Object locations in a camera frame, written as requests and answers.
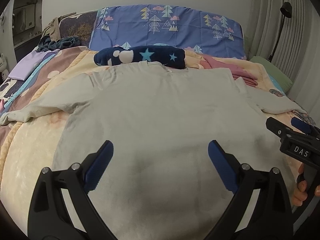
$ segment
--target blue rubber tip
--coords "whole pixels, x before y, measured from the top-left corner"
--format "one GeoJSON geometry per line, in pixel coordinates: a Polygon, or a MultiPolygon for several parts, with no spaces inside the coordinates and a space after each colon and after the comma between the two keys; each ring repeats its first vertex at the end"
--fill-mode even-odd
{"type": "Polygon", "coordinates": [[[225,152],[216,141],[209,143],[208,154],[226,189],[236,194],[238,191],[237,175],[224,157],[225,152]]]}
{"type": "Polygon", "coordinates": [[[310,125],[308,125],[306,122],[303,122],[296,117],[293,117],[291,119],[291,125],[297,129],[299,129],[301,132],[303,132],[305,134],[311,133],[310,125]]]}
{"type": "Polygon", "coordinates": [[[111,158],[113,157],[113,144],[106,141],[97,152],[97,157],[84,175],[84,191],[88,193],[94,190],[104,171],[106,170],[111,158]]]}

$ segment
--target star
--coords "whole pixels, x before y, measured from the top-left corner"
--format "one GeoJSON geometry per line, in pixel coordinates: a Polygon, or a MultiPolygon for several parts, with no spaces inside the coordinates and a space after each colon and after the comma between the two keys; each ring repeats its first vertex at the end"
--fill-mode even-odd
{"type": "Polygon", "coordinates": [[[174,53],[172,55],[169,54],[169,56],[171,57],[170,60],[176,61],[175,59],[177,58],[174,53]]]}
{"type": "Polygon", "coordinates": [[[147,48],[145,52],[140,52],[140,54],[142,56],[142,61],[147,60],[151,62],[150,56],[154,54],[154,52],[149,52],[149,48],[147,48]]]}

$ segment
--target black floor lamp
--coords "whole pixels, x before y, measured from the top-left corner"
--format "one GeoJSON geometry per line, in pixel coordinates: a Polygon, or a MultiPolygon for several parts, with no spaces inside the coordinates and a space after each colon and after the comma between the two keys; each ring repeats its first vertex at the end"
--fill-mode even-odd
{"type": "Polygon", "coordinates": [[[279,36],[275,45],[275,48],[272,51],[272,54],[269,56],[268,60],[269,62],[271,62],[271,60],[273,59],[273,56],[275,55],[279,40],[280,40],[280,36],[281,36],[281,32],[283,29],[283,25],[284,25],[284,18],[291,18],[292,17],[292,5],[289,2],[285,2],[282,7],[280,8],[281,13],[283,14],[282,16],[282,21],[281,21],[281,25],[280,25],[280,31],[279,31],[279,36]]]}

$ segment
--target cream fleece blanket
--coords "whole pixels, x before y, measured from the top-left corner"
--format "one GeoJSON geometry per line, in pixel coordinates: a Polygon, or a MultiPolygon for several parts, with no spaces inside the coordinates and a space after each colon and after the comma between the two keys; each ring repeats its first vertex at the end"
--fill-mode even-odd
{"type": "MultiPolygon", "coordinates": [[[[64,72],[42,86],[34,99],[46,93],[64,80],[80,73],[99,72],[93,62],[94,51],[83,51],[64,72]]],[[[187,66],[197,64],[198,55],[187,55],[187,66]]],[[[240,65],[258,77],[263,90],[275,89],[262,65],[237,59],[217,60],[240,65]]],[[[290,123],[290,113],[272,115],[278,120],[290,123]]],[[[51,166],[53,154],[64,129],[68,114],[60,111],[33,119],[27,123],[18,122],[7,136],[1,148],[0,158],[4,166],[0,197],[5,208],[19,227],[26,232],[28,208],[39,172],[44,166],[51,166]]]]}

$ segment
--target metal pin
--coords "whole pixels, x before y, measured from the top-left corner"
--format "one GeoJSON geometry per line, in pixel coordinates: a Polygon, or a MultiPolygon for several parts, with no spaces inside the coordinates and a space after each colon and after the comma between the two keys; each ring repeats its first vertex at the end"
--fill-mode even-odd
{"type": "Polygon", "coordinates": [[[278,168],[273,168],[273,169],[272,169],[272,172],[273,172],[274,174],[279,174],[279,173],[280,173],[280,170],[279,170],[278,168]]]}
{"type": "Polygon", "coordinates": [[[41,170],[41,172],[42,172],[43,174],[46,174],[48,171],[49,171],[49,167],[44,167],[44,168],[41,170]]]}
{"type": "Polygon", "coordinates": [[[243,170],[245,170],[245,171],[248,171],[248,170],[250,170],[251,167],[250,167],[249,164],[244,163],[244,164],[241,165],[241,168],[242,168],[243,170]]]}
{"type": "Polygon", "coordinates": [[[71,165],[71,169],[73,169],[74,171],[80,168],[80,164],[79,163],[74,163],[71,165]]]}

